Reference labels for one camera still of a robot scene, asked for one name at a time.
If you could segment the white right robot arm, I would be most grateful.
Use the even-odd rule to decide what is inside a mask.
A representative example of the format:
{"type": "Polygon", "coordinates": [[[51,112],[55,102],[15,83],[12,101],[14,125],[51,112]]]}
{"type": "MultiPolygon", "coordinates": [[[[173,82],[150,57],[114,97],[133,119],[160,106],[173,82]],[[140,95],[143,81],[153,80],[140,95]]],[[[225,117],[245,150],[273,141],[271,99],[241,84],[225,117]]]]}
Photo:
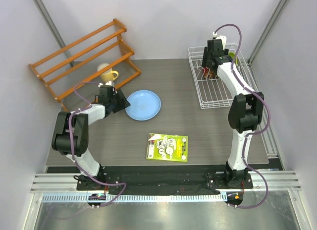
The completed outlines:
{"type": "Polygon", "coordinates": [[[255,92],[240,75],[235,59],[225,48],[226,38],[216,36],[204,47],[202,68],[218,76],[226,85],[233,101],[228,122],[233,130],[231,153],[226,162],[223,181],[230,188],[238,188],[247,179],[248,153],[253,134],[262,122],[264,98],[255,92]]]}

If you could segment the aluminium frame post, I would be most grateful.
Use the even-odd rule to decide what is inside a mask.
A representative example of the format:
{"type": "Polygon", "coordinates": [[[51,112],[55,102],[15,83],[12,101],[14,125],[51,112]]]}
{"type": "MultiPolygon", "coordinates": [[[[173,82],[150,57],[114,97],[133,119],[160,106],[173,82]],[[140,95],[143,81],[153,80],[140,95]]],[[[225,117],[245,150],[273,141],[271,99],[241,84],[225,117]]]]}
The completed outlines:
{"type": "Polygon", "coordinates": [[[279,0],[247,61],[251,66],[290,0],[279,0]]]}
{"type": "Polygon", "coordinates": [[[49,11],[47,10],[43,0],[33,0],[35,6],[37,7],[38,11],[40,12],[43,20],[45,21],[46,25],[48,26],[51,34],[53,35],[55,41],[57,42],[57,44],[59,45],[59,47],[65,48],[66,44],[62,38],[62,36],[60,35],[49,11]]]}

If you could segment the aluminium frame post right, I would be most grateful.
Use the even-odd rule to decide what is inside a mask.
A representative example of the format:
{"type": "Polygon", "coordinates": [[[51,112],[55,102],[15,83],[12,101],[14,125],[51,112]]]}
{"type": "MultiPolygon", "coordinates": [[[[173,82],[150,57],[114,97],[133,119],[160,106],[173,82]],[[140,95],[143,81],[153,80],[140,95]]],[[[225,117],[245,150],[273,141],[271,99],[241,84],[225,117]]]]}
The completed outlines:
{"type": "Polygon", "coordinates": [[[290,0],[279,0],[247,61],[251,66],[290,0]]]}

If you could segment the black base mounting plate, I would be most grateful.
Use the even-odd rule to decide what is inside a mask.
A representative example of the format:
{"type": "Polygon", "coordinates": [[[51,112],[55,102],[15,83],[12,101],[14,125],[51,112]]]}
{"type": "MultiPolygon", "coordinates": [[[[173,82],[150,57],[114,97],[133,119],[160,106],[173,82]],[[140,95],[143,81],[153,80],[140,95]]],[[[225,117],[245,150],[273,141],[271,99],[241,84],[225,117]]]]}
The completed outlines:
{"type": "Polygon", "coordinates": [[[122,191],[124,195],[185,196],[253,188],[249,172],[240,187],[228,187],[222,179],[225,165],[112,166],[103,167],[103,171],[108,186],[76,176],[77,190],[106,189],[113,195],[122,191]]]}

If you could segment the orange wooden shelf rack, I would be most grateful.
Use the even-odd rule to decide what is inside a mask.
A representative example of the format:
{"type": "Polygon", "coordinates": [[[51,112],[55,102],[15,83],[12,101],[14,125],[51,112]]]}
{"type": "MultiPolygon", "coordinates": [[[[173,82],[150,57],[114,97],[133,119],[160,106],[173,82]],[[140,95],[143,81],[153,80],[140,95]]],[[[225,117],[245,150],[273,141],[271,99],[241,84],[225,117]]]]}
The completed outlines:
{"type": "Polygon", "coordinates": [[[70,96],[71,94],[74,93],[75,88],[72,87],[70,89],[68,89],[67,91],[65,91],[64,93],[57,95],[53,89],[51,88],[51,85],[53,85],[54,83],[56,83],[57,81],[63,79],[64,77],[66,77],[67,75],[73,73],[74,71],[80,69],[81,67],[85,66],[86,64],[88,64],[89,62],[93,61],[94,59],[98,58],[99,56],[103,55],[104,53],[110,51],[111,49],[115,48],[115,47],[119,47],[120,50],[120,57],[115,59],[113,62],[111,62],[108,66],[106,66],[105,68],[103,68],[101,71],[96,71],[95,73],[89,75],[87,78],[85,78],[83,81],[80,82],[79,87],[84,86],[85,83],[87,82],[91,82],[92,80],[94,80],[95,78],[97,78],[98,76],[100,76],[103,72],[107,71],[110,68],[113,68],[114,66],[124,62],[126,64],[128,64],[133,70],[134,73],[132,75],[130,75],[129,77],[127,77],[126,79],[124,79],[122,82],[120,82],[119,84],[116,85],[116,89],[119,89],[121,87],[123,87],[124,85],[126,85],[127,83],[131,82],[133,79],[135,79],[137,76],[141,75],[141,70],[132,62],[131,57],[135,54],[134,50],[124,41],[122,34],[125,33],[127,31],[126,26],[119,21],[118,19],[114,18],[110,23],[107,23],[106,25],[96,29],[95,31],[85,35],[84,37],[70,43],[69,45],[65,46],[64,48],[48,55],[47,57],[33,63],[33,64],[29,64],[28,67],[30,68],[30,70],[34,73],[34,75],[43,83],[43,85],[46,87],[46,89],[49,91],[49,93],[52,95],[52,97],[54,98],[55,101],[57,101],[60,106],[62,107],[62,109],[64,111],[67,111],[68,108],[66,107],[66,105],[63,103],[63,100],[70,96]],[[44,64],[45,62],[48,62],[49,60],[55,58],[56,56],[64,53],[65,51],[69,50],[70,48],[73,48],[74,46],[88,40],[89,38],[93,37],[94,35],[108,29],[109,27],[115,27],[115,31],[112,32],[111,34],[109,34],[108,36],[102,38],[101,40],[95,42],[94,44],[88,46],[87,48],[83,49],[82,51],[70,56],[69,58],[67,58],[66,60],[60,62],[59,64],[49,68],[47,71],[43,72],[43,73],[39,73],[36,70],[36,67],[44,64]],[[101,51],[97,52],[96,54],[86,58],[85,60],[75,64],[72,68],[68,69],[67,71],[63,72],[60,75],[57,75],[55,78],[51,79],[50,81],[45,81],[45,78],[51,74],[53,74],[54,72],[56,72],[57,70],[61,69],[62,67],[66,66],[67,64],[72,63],[73,61],[77,60],[78,58],[82,57],[83,55],[86,55],[87,53],[91,52],[92,50],[98,48],[99,46],[103,45],[104,43],[112,40],[116,38],[116,41],[114,43],[112,43],[111,45],[103,48],[101,51]]]}

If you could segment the aluminium side rail right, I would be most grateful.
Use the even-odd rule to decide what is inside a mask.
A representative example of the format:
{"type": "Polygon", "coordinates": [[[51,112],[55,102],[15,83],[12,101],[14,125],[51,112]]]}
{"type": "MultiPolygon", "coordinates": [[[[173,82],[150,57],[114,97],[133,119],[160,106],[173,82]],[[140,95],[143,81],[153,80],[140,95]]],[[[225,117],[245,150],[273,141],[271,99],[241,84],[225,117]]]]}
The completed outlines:
{"type": "MultiPolygon", "coordinates": [[[[252,83],[252,87],[255,91],[259,92],[259,86],[258,86],[258,82],[254,73],[254,69],[252,68],[252,66],[247,63],[248,65],[248,69],[250,72],[250,80],[252,83]]],[[[267,126],[267,129],[261,133],[261,137],[263,139],[264,142],[264,147],[265,147],[265,151],[267,154],[267,157],[269,159],[277,159],[279,158],[281,160],[281,156],[279,154],[279,149],[278,149],[278,144],[276,142],[276,139],[274,137],[273,134],[273,130],[270,127],[270,124],[268,124],[268,113],[266,108],[264,107],[263,110],[263,117],[262,117],[262,122],[260,124],[260,129],[264,129],[267,126]]]]}

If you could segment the red patterned plate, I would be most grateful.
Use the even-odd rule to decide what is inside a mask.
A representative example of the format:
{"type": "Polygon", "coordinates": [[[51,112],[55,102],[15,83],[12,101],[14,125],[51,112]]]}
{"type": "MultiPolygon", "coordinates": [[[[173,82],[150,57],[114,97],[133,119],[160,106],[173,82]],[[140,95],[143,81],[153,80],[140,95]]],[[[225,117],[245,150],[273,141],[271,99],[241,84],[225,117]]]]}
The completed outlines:
{"type": "Polygon", "coordinates": [[[203,76],[205,79],[211,79],[212,75],[210,73],[210,69],[207,67],[203,67],[203,76]]]}

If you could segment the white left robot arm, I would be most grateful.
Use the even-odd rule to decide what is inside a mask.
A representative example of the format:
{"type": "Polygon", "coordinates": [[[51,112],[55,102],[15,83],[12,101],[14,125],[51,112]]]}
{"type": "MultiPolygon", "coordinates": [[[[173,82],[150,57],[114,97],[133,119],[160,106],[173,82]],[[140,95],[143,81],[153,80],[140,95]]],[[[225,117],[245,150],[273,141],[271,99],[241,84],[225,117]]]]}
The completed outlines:
{"type": "Polygon", "coordinates": [[[76,111],[60,111],[57,115],[52,149],[69,158],[80,170],[81,177],[88,179],[88,184],[95,190],[104,187],[106,178],[102,165],[88,149],[89,126],[129,106],[121,89],[102,85],[96,102],[76,111]]]}

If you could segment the aluminium frame post left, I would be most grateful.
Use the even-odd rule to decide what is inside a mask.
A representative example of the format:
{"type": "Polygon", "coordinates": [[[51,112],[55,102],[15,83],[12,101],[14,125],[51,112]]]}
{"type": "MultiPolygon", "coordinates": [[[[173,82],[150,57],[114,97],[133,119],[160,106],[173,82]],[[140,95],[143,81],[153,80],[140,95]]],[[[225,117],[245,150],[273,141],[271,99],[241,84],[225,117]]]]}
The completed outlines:
{"type": "Polygon", "coordinates": [[[48,26],[51,34],[53,35],[55,41],[57,42],[57,44],[59,45],[59,47],[65,48],[66,44],[62,38],[62,36],[60,35],[49,11],[47,10],[43,0],[33,0],[35,6],[37,7],[38,11],[40,12],[43,20],[45,21],[46,25],[48,26]]]}

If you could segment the light blue plate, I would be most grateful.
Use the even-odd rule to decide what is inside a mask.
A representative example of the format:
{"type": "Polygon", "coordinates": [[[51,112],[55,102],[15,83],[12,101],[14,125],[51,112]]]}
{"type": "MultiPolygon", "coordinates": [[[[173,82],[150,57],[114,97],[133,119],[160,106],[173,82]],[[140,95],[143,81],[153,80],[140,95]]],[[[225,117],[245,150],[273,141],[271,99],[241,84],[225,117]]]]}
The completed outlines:
{"type": "Polygon", "coordinates": [[[146,121],[154,118],[161,109],[159,96],[149,90],[139,90],[132,93],[127,101],[130,106],[125,109],[126,114],[137,121],[146,121]]]}

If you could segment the green illustrated booklet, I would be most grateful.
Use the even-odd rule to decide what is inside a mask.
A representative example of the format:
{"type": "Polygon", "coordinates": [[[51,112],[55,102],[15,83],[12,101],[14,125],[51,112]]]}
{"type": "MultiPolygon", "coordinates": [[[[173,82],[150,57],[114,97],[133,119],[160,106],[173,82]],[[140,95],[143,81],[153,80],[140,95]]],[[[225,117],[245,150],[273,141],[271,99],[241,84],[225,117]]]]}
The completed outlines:
{"type": "Polygon", "coordinates": [[[188,136],[150,133],[146,159],[188,162],[188,136]]]}

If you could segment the lime green plate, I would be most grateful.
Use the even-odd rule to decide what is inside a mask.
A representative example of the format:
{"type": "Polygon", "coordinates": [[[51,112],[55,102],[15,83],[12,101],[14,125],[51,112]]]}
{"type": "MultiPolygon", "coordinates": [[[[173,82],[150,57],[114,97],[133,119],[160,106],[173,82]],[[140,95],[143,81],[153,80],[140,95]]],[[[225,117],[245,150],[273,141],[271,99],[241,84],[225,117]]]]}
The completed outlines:
{"type": "MultiPolygon", "coordinates": [[[[232,59],[235,58],[235,53],[233,53],[233,52],[229,52],[228,55],[229,55],[232,59]]],[[[235,63],[235,64],[238,64],[238,58],[234,59],[234,63],[235,63]]]]}

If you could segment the aluminium front rail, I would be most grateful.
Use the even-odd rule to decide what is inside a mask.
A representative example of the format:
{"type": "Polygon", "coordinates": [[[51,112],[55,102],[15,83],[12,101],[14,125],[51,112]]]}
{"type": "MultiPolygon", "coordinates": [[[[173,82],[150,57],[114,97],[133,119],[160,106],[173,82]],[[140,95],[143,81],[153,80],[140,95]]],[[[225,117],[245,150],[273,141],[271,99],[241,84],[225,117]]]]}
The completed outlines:
{"type": "Polygon", "coordinates": [[[129,183],[124,191],[118,186],[89,190],[80,187],[70,173],[38,174],[31,193],[41,194],[42,202],[87,202],[89,205],[106,203],[175,203],[175,202],[225,202],[231,197],[250,191],[300,191],[297,176],[292,171],[252,172],[242,187],[217,187],[215,181],[194,182],[185,180],[184,185],[154,184],[142,186],[129,183]]]}

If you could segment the white cup on shelf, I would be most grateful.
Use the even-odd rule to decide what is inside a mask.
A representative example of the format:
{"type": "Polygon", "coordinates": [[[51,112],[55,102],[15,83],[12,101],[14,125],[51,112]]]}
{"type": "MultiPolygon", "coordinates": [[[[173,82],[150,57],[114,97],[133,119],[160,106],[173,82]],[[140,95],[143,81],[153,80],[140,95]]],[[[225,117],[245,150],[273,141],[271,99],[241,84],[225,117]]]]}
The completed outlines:
{"type": "Polygon", "coordinates": [[[109,69],[106,69],[109,66],[109,63],[102,63],[97,67],[97,71],[103,71],[103,73],[109,72],[109,69]]]}

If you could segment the yellow ceramic mug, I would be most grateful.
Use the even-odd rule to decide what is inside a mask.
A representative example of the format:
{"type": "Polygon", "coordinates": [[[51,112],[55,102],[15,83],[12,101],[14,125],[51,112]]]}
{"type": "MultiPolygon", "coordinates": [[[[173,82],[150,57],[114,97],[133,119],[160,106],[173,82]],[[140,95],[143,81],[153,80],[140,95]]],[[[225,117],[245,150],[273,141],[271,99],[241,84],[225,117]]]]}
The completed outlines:
{"type": "Polygon", "coordinates": [[[115,70],[108,70],[100,75],[104,83],[107,83],[110,81],[114,82],[118,78],[118,76],[119,76],[119,73],[115,70]]]}

